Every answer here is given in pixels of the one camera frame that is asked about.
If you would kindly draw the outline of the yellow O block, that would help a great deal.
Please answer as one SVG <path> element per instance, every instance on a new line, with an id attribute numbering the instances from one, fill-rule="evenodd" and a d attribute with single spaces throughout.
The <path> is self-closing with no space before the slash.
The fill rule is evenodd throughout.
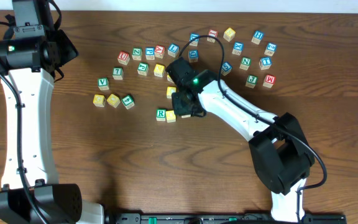
<path id="1" fill-rule="evenodd" d="M 177 117 L 173 110 L 167 110 L 165 114 L 166 114 L 166 121 L 168 123 L 173 123 L 177 120 Z"/>

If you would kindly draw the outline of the green R block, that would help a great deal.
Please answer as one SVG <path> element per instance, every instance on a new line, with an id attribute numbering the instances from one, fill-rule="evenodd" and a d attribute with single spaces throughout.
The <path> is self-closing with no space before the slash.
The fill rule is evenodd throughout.
<path id="1" fill-rule="evenodd" d="M 167 115 L 165 109 L 157 109 L 156 110 L 156 120 L 157 121 L 166 121 Z"/>

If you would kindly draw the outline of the yellow C block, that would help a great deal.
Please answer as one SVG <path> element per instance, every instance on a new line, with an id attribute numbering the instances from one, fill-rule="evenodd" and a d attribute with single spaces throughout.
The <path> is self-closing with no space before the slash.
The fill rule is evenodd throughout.
<path id="1" fill-rule="evenodd" d="M 177 88 L 174 87 L 174 86 L 168 86 L 167 87 L 167 92 L 166 92 L 166 95 L 167 95 L 167 98 L 168 99 L 171 99 L 172 98 L 172 94 L 173 93 L 176 93 L 177 92 Z"/>

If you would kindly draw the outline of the yellow K block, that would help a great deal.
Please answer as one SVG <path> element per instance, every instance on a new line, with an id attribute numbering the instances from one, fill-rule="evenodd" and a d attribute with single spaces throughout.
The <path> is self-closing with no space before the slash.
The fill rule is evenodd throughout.
<path id="1" fill-rule="evenodd" d="M 163 77 L 165 73 L 165 66 L 161 64 L 156 64 L 154 68 L 154 75 L 156 77 Z"/>

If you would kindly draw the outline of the blue d block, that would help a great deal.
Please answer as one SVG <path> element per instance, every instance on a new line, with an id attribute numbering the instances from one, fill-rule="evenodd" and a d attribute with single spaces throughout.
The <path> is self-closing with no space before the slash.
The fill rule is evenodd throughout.
<path id="1" fill-rule="evenodd" d="M 190 39 L 189 39 L 189 41 L 190 41 L 189 45 L 190 46 L 195 46 L 195 47 L 198 46 L 198 39 L 197 39 L 198 36 L 199 36 L 199 34 L 195 34 L 195 33 L 190 34 Z"/>
<path id="2" fill-rule="evenodd" d="M 190 63 L 195 63 L 199 59 L 198 51 L 197 50 L 189 50 L 188 51 L 188 61 Z"/>

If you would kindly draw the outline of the blue 5 block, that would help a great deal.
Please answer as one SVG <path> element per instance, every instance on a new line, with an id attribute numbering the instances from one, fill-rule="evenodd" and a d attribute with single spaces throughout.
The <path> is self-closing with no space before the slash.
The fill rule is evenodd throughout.
<path id="1" fill-rule="evenodd" d="M 224 62 L 222 65 L 221 75 L 226 76 L 232 70 L 232 65 L 229 62 Z"/>

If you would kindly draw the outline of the blue L block upper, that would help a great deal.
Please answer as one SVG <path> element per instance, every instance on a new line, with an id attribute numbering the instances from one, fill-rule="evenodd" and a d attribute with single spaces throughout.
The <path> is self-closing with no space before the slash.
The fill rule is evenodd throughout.
<path id="1" fill-rule="evenodd" d="M 180 47 L 176 44 L 170 44 L 169 48 L 168 48 L 168 54 L 169 56 L 175 58 L 177 57 L 178 53 L 179 53 L 179 49 Z"/>

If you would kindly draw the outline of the green 7 block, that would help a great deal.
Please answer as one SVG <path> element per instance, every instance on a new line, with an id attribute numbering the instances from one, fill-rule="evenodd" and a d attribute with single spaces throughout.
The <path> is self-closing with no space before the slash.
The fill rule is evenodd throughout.
<path id="1" fill-rule="evenodd" d="M 122 80 L 124 75 L 123 68 L 121 67 L 114 67 L 112 70 L 112 77 L 115 80 Z"/>

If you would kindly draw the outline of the red A block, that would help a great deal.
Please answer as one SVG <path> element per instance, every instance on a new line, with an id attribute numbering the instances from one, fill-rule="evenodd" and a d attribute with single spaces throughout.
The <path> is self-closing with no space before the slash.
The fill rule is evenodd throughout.
<path id="1" fill-rule="evenodd" d="M 156 45 L 154 48 L 155 57 L 163 58 L 165 55 L 165 47 L 162 45 Z"/>

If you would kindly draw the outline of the yellow block far left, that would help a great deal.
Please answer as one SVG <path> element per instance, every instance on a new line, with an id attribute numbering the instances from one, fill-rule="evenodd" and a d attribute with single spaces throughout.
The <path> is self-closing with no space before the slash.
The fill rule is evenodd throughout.
<path id="1" fill-rule="evenodd" d="M 94 95 L 93 104 L 97 107 L 105 107 L 106 98 L 104 95 Z"/>

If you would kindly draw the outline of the blue P block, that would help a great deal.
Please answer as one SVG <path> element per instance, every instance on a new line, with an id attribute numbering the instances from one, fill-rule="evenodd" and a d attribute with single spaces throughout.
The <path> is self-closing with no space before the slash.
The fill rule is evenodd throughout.
<path id="1" fill-rule="evenodd" d="M 153 47 L 146 47 L 145 48 L 145 57 L 147 60 L 154 60 L 155 59 L 155 49 Z"/>

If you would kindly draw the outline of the blue D block upper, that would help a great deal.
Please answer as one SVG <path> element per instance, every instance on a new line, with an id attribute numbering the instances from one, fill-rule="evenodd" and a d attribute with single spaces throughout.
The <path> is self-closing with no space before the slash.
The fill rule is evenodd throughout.
<path id="1" fill-rule="evenodd" d="M 198 46 L 198 39 L 197 39 L 198 36 L 199 36 L 199 34 L 195 34 L 195 33 L 190 34 L 190 39 L 189 39 L 189 41 L 190 41 L 189 45 L 190 46 L 195 46 L 195 47 Z"/>

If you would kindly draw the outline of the blue X block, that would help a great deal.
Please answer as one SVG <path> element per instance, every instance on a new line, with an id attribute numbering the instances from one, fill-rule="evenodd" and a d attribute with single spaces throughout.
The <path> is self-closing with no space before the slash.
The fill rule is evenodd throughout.
<path id="1" fill-rule="evenodd" d="M 240 55 L 244 48 L 244 44 L 242 42 L 235 42 L 232 49 L 232 54 Z"/>

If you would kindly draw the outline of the yellow block top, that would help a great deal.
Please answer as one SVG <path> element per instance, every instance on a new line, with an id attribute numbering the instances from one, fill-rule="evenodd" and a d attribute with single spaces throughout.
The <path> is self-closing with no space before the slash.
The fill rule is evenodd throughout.
<path id="1" fill-rule="evenodd" d="M 223 38 L 224 40 L 230 42 L 235 37 L 235 34 L 235 30 L 229 27 L 224 31 Z"/>

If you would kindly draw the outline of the blue T block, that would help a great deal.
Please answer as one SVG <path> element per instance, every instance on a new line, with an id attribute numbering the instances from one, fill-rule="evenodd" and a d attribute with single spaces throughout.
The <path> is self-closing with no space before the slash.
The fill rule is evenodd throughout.
<path id="1" fill-rule="evenodd" d="M 272 60 L 270 57 L 262 57 L 259 61 L 259 67 L 261 70 L 267 70 L 272 66 Z"/>

